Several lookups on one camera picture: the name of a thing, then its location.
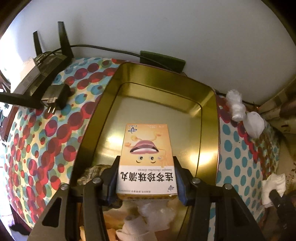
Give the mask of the orange medicine box cartoon mouth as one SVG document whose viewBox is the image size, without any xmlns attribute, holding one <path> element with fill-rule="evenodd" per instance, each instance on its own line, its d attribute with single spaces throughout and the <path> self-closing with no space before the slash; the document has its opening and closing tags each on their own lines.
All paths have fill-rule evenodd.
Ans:
<svg viewBox="0 0 296 241">
<path fill-rule="evenodd" d="M 175 165 L 166 124 L 126 125 L 116 193 L 122 200 L 177 196 Z"/>
</svg>

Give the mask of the white crumpled tissue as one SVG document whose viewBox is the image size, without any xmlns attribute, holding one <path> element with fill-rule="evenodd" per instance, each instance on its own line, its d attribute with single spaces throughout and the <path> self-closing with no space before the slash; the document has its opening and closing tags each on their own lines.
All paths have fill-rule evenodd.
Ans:
<svg viewBox="0 0 296 241">
<path fill-rule="evenodd" d="M 286 191 L 285 174 L 272 173 L 266 180 L 262 181 L 262 196 L 261 203 L 265 208 L 273 206 L 272 200 L 269 198 L 269 194 L 272 190 L 276 190 L 282 197 Z"/>
</svg>

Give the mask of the small white crinkled wrap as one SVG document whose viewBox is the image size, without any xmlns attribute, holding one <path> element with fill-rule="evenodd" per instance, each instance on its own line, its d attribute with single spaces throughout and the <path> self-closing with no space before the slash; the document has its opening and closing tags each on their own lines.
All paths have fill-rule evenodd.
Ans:
<svg viewBox="0 0 296 241">
<path fill-rule="evenodd" d="M 232 116 L 231 119 L 235 122 L 243 121 L 246 107 L 242 102 L 241 93 L 235 89 L 229 90 L 226 94 L 226 102 Z"/>
</svg>

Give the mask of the polka dot bed sheet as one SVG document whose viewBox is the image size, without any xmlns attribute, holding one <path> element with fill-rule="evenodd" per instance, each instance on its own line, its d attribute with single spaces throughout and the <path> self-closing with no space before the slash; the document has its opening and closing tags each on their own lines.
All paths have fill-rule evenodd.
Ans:
<svg viewBox="0 0 296 241">
<path fill-rule="evenodd" d="M 107 58 L 75 60 L 53 82 L 70 87 L 62 110 L 18 109 L 4 169 L 10 204 L 31 228 L 29 240 L 86 240 L 82 199 L 70 181 L 94 110 L 122 64 Z M 264 240 L 268 210 L 261 203 L 262 181 L 278 166 L 279 145 L 271 128 L 253 141 L 243 124 L 231 119 L 225 100 L 215 97 L 219 154 L 207 240 Z M 129 215 L 140 215 L 136 201 L 103 209 L 107 229 L 122 228 Z M 176 240 L 171 226 L 155 234 L 158 240 Z"/>
</svg>

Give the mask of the orange plush toy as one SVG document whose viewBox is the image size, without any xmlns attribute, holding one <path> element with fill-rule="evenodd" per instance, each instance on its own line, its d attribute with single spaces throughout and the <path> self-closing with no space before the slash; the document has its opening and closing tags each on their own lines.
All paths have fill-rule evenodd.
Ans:
<svg viewBox="0 0 296 241">
<path fill-rule="evenodd" d="M 107 229 L 107 237 L 109 238 L 109 240 L 119 240 L 117 235 L 116 235 L 116 231 L 114 228 L 108 228 Z"/>
</svg>

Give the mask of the white towel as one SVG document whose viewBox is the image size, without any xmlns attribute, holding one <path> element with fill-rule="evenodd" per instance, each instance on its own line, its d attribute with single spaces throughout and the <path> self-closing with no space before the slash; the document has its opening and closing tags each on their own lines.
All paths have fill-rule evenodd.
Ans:
<svg viewBox="0 0 296 241">
<path fill-rule="evenodd" d="M 154 232 L 150 231 L 141 216 L 129 215 L 124 219 L 122 229 L 116 231 L 119 240 L 157 241 Z"/>
</svg>

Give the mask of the black power adapter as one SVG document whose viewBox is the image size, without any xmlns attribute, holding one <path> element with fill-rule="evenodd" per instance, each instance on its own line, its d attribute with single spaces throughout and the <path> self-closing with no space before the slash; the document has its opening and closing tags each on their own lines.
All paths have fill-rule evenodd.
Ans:
<svg viewBox="0 0 296 241">
<path fill-rule="evenodd" d="M 48 113 L 54 114 L 66 106 L 70 92 L 67 84 L 51 85 L 44 93 L 41 102 L 48 108 Z"/>
</svg>

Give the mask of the black wifi router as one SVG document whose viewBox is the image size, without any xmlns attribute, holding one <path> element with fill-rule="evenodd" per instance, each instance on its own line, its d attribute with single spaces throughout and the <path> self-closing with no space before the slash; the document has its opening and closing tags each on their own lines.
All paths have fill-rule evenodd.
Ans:
<svg viewBox="0 0 296 241">
<path fill-rule="evenodd" d="M 1 93 L 1 103 L 40 109 L 42 100 L 56 76 L 63 71 L 74 58 L 64 22 L 58 22 L 61 53 L 52 51 L 43 53 L 38 32 L 33 33 L 37 56 L 22 64 L 18 83 L 11 85 L 10 92 Z"/>
</svg>

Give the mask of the white rolled sock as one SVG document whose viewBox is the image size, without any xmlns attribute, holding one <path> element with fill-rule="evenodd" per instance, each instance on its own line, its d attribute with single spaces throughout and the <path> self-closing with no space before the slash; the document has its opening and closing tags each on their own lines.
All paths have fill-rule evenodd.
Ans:
<svg viewBox="0 0 296 241">
<path fill-rule="evenodd" d="M 264 119 L 255 111 L 246 114 L 243 125 L 248 135 L 252 138 L 259 138 L 265 129 Z"/>
</svg>

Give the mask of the dark green wall plug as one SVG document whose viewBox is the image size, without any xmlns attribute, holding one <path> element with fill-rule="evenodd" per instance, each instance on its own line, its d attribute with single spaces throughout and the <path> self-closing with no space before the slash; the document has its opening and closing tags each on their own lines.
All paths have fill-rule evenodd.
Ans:
<svg viewBox="0 0 296 241">
<path fill-rule="evenodd" d="M 140 51 L 140 63 L 182 73 L 186 61 L 159 53 Z"/>
</svg>

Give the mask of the gold metal tin box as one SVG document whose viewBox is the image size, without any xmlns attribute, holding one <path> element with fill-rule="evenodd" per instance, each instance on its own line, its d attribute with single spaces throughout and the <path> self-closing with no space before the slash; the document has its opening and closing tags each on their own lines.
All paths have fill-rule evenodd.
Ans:
<svg viewBox="0 0 296 241">
<path fill-rule="evenodd" d="M 108 240 L 104 208 L 145 207 L 176 240 L 207 240 L 219 120 L 215 91 L 135 63 L 119 66 L 96 106 L 70 184 L 82 199 L 86 240 Z"/>
</svg>

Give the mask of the white crinkled plastic wrap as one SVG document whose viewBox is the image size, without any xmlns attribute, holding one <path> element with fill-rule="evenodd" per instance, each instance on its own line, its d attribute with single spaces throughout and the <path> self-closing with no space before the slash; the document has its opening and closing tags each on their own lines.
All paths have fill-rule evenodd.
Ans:
<svg viewBox="0 0 296 241">
<path fill-rule="evenodd" d="M 137 208 L 145 219 L 148 229 L 153 232 L 169 229 L 176 216 L 175 209 L 168 207 L 167 200 L 138 201 Z"/>
</svg>

